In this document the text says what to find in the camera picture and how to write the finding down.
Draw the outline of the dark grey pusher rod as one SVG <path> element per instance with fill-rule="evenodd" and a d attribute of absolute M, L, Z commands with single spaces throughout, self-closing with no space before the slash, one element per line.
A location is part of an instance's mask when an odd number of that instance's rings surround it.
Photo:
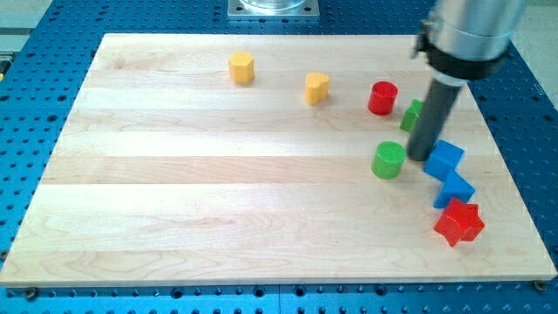
<path fill-rule="evenodd" d="M 412 160 L 428 159 L 460 90 L 460 85 L 446 85 L 435 78 L 431 81 L 418 120 L 407 142 L 407 154 Z"/>

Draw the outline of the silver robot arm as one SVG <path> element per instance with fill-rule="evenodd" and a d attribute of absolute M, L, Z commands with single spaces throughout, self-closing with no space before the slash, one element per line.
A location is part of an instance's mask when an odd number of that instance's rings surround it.
<path fill-rule="evenodd" d="M 432 7 L 414 48 L 426 55 L 432 81 L 407 143 L 411 159 L 428 159 L 462 86 L 499 70 L 524 7 L 524 0 L 440 0 Z"/>

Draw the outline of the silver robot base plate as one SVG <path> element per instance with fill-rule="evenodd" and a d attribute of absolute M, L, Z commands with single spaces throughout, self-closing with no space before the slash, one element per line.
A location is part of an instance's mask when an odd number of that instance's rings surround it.
<path fill-rule="evenodd" d="M 318 17 L 318 0 L 228 0 L 228 17 Z"/>

